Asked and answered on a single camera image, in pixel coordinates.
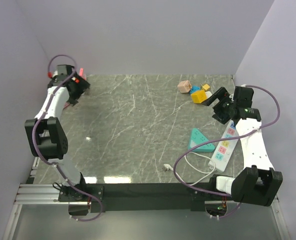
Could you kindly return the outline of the white rounded square adapter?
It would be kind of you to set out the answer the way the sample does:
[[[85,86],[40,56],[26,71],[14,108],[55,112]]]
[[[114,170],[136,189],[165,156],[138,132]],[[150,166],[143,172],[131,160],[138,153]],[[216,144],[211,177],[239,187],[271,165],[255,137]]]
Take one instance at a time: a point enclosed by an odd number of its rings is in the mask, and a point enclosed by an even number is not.
[[[212,96],[212,92],[210,92],[210,91],[206,91],[205,94],[206,94],[207,99]]]

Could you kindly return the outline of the pink plug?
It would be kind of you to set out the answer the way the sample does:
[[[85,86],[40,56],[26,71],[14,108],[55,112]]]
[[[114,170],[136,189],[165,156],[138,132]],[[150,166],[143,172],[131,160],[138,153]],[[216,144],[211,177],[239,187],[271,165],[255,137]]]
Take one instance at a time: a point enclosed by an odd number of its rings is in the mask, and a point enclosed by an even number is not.
[[[81,77],[83,77],[83,73],[84,73],[84,69],[83,69],[83,68],[80,68],[79,75],[80,75]]]

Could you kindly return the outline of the small yellow plug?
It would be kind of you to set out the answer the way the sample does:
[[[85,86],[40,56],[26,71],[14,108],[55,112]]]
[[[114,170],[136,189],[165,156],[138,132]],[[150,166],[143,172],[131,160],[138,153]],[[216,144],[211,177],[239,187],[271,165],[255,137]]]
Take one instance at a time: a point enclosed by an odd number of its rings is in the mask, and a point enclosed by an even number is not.
[[[208,91],[210,91],[211,87],[208,84],[204,84],[204,85],[202,85],[201,89],[204,90],[205,92],[208,92]]]

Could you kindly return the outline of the yellow cube socket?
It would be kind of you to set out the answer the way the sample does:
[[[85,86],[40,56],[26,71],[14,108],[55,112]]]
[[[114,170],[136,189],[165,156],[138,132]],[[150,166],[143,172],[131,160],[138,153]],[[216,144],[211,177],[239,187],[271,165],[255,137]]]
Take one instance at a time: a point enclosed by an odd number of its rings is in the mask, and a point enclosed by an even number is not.
[[[204,90],[197,90],[191,94],[191,98],[192,98],[193,103],[201,104],[205,100],[207,100],[207,95]]]

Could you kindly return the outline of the blue plug adapter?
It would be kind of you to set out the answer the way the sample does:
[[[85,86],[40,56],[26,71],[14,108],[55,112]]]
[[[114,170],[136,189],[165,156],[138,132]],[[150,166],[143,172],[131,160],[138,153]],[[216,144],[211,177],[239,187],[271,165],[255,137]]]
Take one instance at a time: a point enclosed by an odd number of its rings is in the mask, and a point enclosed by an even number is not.
[[[194,92],[199,91],[199,90],[201,90],[201,88],[200,88],[199,86],[195,86],[195,85],[193,85],[192,88],[191,88],[190,91],[189,91],[189,94],[191,95],[191,94],[193,94]]]

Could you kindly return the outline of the beige cube socket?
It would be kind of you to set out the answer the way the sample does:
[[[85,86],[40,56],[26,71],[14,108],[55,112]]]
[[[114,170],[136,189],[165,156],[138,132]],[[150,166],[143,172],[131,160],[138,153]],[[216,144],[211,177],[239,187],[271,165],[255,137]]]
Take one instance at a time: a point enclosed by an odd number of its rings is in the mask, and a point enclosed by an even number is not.
[[[178,88],[180,93],[185,94],[185,93],[190,92],[190,90],[192,89],[192,85],[191,85],[190,81],[184,80],[184,81],[181,81],[177,85],[177,88]]]

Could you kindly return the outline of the teal block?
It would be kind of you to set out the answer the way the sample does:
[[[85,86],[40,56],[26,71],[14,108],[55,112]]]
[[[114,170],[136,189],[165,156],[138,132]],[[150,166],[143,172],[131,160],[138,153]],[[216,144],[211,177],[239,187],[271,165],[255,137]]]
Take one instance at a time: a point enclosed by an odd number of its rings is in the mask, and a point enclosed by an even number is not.
[[[188,143],[188,149],[195,147],[196,145],[207,142],[206,136],[197,128],[193,128],[190,134],[190,140]],[[215,146],[212,143],[205,144],[194,149],[194,153],[211,153],[215,150]]]

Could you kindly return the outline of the white power strip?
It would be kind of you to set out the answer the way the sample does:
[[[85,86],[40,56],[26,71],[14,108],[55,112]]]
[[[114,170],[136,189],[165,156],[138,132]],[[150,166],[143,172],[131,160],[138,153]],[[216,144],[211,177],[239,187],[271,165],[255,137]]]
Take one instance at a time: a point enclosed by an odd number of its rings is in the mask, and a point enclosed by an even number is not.
[[[215,168],[218,172],[222,173],[225,171],[227,164],[230,160],[232,152],[234,151],[238,139],[226,140],[233,137],[238,137],[238,132],[235,128],[234,122],[230,120],[222,135],[224,141],[220,141],[213,152],[211,160],[208,162],[208,166]]]

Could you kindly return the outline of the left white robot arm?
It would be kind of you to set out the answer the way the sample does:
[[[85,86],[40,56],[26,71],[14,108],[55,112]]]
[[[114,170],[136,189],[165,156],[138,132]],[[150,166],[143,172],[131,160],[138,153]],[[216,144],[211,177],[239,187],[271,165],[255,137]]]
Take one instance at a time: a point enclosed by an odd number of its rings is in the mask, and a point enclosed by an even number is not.
[[[25,122],[29,145],[33,156],[39,157],[55,169],[61,183],[53,183],[60,194],[71,201],[82,201],[88,194],[85,179],[67,155],[68,139],[60,123],[66,106],[74,106],[90,87],[72,65],[60,64],[54,73],[48,74],[50,82],[46,100],[33,118]]]

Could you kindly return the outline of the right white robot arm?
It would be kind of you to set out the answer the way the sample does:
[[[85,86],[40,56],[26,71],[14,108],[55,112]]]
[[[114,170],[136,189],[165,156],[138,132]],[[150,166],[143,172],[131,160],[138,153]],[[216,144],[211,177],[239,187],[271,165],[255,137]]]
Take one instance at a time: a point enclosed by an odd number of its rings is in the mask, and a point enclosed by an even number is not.
[[[270,206],[283,181],[281,172],[275,171],[266,152],[262,137],[259,110],[252,107],[253,87],[237,86],[233,97],[220,87],[203,105],[215,100],[213,118],[227,128],[213,153],[211,166],[223,172],[237,142],[241,143],[243,170],[237,177],[214,175],[207,187],[210,198],[217,200],[230,195],[235,202]]]

